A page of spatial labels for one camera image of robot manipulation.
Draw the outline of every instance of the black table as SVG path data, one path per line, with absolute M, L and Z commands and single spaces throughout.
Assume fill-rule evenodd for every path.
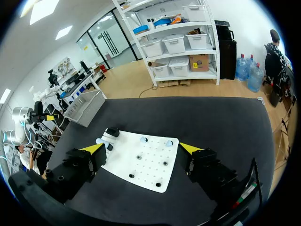
M 95 144 L 107 127 L 149 135 L 176 137 L 196 147 L 210 147 L 238 179 L 248 173 L 256 158 L 264 201 L 274 172 L 274 147 L 269 117 L 261 101 L 235 97 L 159 97 L 109 99 L 88 128 L 71 122 L 49 162 L 56 167 L 72 148 Z M 128 183 L 100 168 L 66 203 L 79 212 L 114 222 L 198 225 L 216 207 L 197 183 L 191 183 L 176 160 L 165 193 Z M 256 197 L 249 205 L 258 208 Z

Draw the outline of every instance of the metal rod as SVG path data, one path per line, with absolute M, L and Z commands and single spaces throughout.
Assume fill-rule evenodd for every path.
M 108 43 L 110 44 L 110 46 L 111 46 L 111 48 L 112 48 L 114 54 L 117 54 L 116 51 L 115 51 L 115 49 L 114 49 L 114 47 L 113 47 L 113 45 L 112 45 L 112 43 L 110 42 L 110 40 L 109 40 L 109 38 L 108 38 L 108 35 L 106 34 L 105 31 L 104 31 L 103 33 L 104 33 L 105 37 L 107 38 L 107 41 L 108 41 Z
M 115 51 L 116 51 L 117 53 L 119 53 L 119 51 L 118 51 L 118 49 L 116 48 L 115 43 L 113 42 L 113 40 L 112 40 L 110 34 L 108 33 L 108 31 L 105 31 L 105 32 L 107 32 L 107 33 L 106 33 L 106 36 L 108 37 L 109 42 L 110 42 L 111 45 L 114 47 Z
M 95 41 L 93 40 L 92 36 L 89 34 L 89 32 L 86 32 L 86 33 L 89 35 L 91 41 L 93 42 L 93 44 L 94 44 L 94 46 L 96 47 L 98 53 L 100 54 L 100 56 L 102 57 L 103 61 L 104 61 L 105 64 L 107 65 L 108 69 L 110 69 L 111 67 L 110 67 L 109 64 L 107 63 L 106 59 L 103 57 L 102 53 L 100 52 L 100 50 L 99 50 L 98 46 L 96 45 Z
M 119 28 L 121 29 L 121 32 L 123 33 L 123 36 L 126 38 L 127 43 L 128 43 L 128 45 L 130 46 L 130 48 L 131 48 L 131 50 L 132 50 L 132 52 L 133 52 L 133 54 L 134 54 L 135 59 L 138 60 L 138 57 L 137 57 L 137 55 L 136 55 L 136 53 L 135 53 L 135 51 L 134 51 L 134 49 L 133 49 L 133 47 L 132 47 L 130 41 L 127 39 L 127 36 L 126 36 L 126 34 L 124 33 L 124 31 L 123 31 L 123 29 L 122 29 L 122 27 L 121 27 L 121 25 L 120 25 L 118 19 L 117 19 L 116 16 L 115 16 L 115 13 L 114 13 L 113 11 L 112 11 L 112 15 L 113 15 L 114 19 L 116 20 L 116 22 L 117 22 Z
M 107 44 L 107 46 L 109 47 L 109 50 L 111 51 L 112 55 L 114 55 L 113 51 L 111 50 L 111 47 L 109 46 L 109 44 L 107 43 L 107 40 L 104 38 L 104 35 L 101 34 L 103 40 L 105 41 L 105 44 Z

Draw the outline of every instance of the glass door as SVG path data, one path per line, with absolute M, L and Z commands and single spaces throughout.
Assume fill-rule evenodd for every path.
M 114 15 L 108 13 L 89 30 L 93 39 L 110 68 L 136 61 L 119 24 Z
M 107 64 L 101 56 L 100 51 L 97 49 L 95 44 L 90 39 L 89 35 L 85 33 L 78 41 L 78 46 L 82 50 L 82 58 L 87 66 L 98 64 Z

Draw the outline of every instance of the white wall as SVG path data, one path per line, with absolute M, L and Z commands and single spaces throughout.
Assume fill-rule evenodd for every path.
M 34 108 L 33 95 L 29 93 L 29 89 L 34 86 L 33 92 L 42 92 L 46 88 L 49 88 L 47 82 L 49 74 L 47 72 L 65 57 L 70 58 L 71 63 L 77 70 L 81 67 L 79 64 L 81 60 L 84 60 L 87 64 L 91 64 L 91 62 L 85 58 L 77 43 L 73 41 L 62 45 L 59 49 L 52 52 L 29 72 L 12 94 L 0 119 L 1 129 L 14 129 L 14 124 L 11 119 L 11 109 L 14 109 L 15 107 Z M 50 98 L 58 106 L 56 97 Z
M 228 21 L 237 42 L 237 57 L 244 53 L 249 58 L 254 55 L 256 62 L 264 67 L 266 49 L 264 44 L 272 42 L 270 30 L 275 29 L 280 35 L 272 17 L 254 0 L 209 0 L 215 20 Z M 285 46 L 280 40 L 280 51 L 285 53 Z

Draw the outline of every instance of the storage box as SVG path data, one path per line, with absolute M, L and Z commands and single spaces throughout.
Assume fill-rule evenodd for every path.
M 180 81 L 180 85 L 186 85 L 189 86 L 191 84 L 191 80 L 190 79 L 184 79 Z
M 177 86 L 179 85 L 179 80 L 168 81 L 168 86 Z
M 207 72 L 209 70 L 208 54 L 189 55 L 189 61 L 192 72 Z
M 104 102 L 105 98 L 99 90 L 82 93 L 67 108 L 63 116 L 79 125 L 88 127 Z
M 166 36 L 162 42 L 165 43 L 167 50 L 170 54 L 183 53 L 185 52 L 184 35 L 183 34 L 172 34 Z
M 155 57 L 162 55 L 164 52 L 162 39 L 155 38 L 141 45 L 147 57 Z
M 183 6 L 183 9 L 190 22 L 206 21 L 205 5 Z
M 159 81 L 158 86 L 159 87 L 167 87 L 168 86 L 168 81 Z
M 207 34 L 187 34 L 191 49 L 205 49 L 207 48 Z
M 163 66 L 151 67 L 155 73 L 156 78 L 168 77 L 171 73 L 171 68 L 168 67 L 169 58 L 156 60 L 156 63 L 163 64 Z
M 185 77 L 189 74 L 189 58 L 188 56 L 174 57 L 169 62 L 169 67 L 173 71 L 175 77 Z

